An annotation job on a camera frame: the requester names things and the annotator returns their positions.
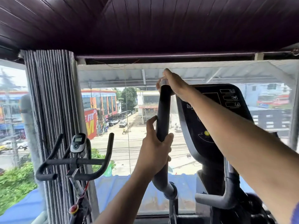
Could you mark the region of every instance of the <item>person's left arm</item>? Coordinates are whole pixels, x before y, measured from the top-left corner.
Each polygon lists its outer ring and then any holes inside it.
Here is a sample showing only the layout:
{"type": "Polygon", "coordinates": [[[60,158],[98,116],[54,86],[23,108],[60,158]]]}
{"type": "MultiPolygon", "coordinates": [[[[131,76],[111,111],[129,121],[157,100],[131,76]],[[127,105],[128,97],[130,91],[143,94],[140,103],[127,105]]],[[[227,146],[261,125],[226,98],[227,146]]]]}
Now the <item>person's left arm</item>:
{"type": "Polygon", "coordinates": [[[148,184],[167,160],[170,161],[168,153],[171,151],[173,134],[170,133],[163,142],[160,142],[153,126],[156,119],[157,117],[154,116],[147,121],[147,135],[142,141],[136,167],[131,177],[94,224],[132,224],[134,222],[148,184]]]}

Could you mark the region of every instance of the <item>digital display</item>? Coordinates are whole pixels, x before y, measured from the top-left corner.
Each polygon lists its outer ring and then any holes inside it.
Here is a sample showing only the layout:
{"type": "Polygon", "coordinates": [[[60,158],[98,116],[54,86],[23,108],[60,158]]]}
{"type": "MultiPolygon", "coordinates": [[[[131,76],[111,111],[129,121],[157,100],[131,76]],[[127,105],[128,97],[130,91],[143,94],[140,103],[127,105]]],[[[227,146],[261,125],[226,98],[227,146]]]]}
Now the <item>digital display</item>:
{"type": "Polygon", "coordinates": [[[82,137],[76,137],[75,139],[74,139],[74,142],[81,142],[82,141],[82,137]]]}
{"type": "Polygon", "coordinates": [[[218,104],[221,105],[218,93],[203,93],[205,96],[208,98],[211,98],[213,101],[217,102],[218,104]]]}

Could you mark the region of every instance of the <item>forearm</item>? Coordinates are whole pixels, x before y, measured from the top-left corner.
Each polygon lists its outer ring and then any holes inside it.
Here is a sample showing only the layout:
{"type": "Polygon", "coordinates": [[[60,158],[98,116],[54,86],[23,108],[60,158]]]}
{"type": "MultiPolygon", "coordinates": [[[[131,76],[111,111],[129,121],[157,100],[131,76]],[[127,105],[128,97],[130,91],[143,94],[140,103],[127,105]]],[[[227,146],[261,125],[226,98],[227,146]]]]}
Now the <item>forearm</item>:
{"type": "Polygon", "coordinates": [[[287,223],[299,201],[298,154],[195,89],[189,89],[188,101],[223,155],[281,223],[287,223]]]}
{"type": "Polygon", "coordinates": [[[132,224],[137,215],[142,198],[147,189],[151,177],[137,170],[134,171],[108,204],[105,210],[94,222],[95,224],[132,224]]]}

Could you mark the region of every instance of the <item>hand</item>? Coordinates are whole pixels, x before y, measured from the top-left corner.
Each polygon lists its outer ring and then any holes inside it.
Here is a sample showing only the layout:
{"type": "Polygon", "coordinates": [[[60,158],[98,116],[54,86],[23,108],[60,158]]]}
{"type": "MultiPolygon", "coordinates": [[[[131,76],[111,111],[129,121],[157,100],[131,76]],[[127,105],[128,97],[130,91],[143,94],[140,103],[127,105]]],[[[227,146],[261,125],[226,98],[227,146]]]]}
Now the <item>hand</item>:
{"type": "Polygon", "coordinates": [[[150,180],[163,168],[167,161],[171,160],[168,154],[171,152],[170,146],[174,137],[174,135],[170,133],[165,137],[163,142],[160,142],[153,126],[156,119],[157,116],[154,116],[147,121],[147,135],[142,141],[134,170],[147,175],[150,180]]]}
{"type": "Polygon", "coordinates": [[[192,90],[193,87],[188,85],[182,78],[171,72],[168,68],[163,71],[163,77],[156,83],[156,88],[160,90],[160,81],[167,79],[168,83],[175,94],[177,94],[183,101],[188,101],[188,91],[192,90]]]}

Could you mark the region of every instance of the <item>dark wooden ceiling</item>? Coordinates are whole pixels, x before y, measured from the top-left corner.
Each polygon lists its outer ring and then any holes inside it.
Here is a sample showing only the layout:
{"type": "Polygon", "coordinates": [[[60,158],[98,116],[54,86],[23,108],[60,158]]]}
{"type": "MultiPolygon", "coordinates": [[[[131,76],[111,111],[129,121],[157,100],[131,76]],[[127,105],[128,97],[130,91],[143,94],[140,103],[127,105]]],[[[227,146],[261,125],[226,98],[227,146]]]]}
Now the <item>dark wooden ceiling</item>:
{"type": "Polygon", "coordinates": [[[299,0],[0,0],[0,57],[275,51],[299,42],[299,0]]]}

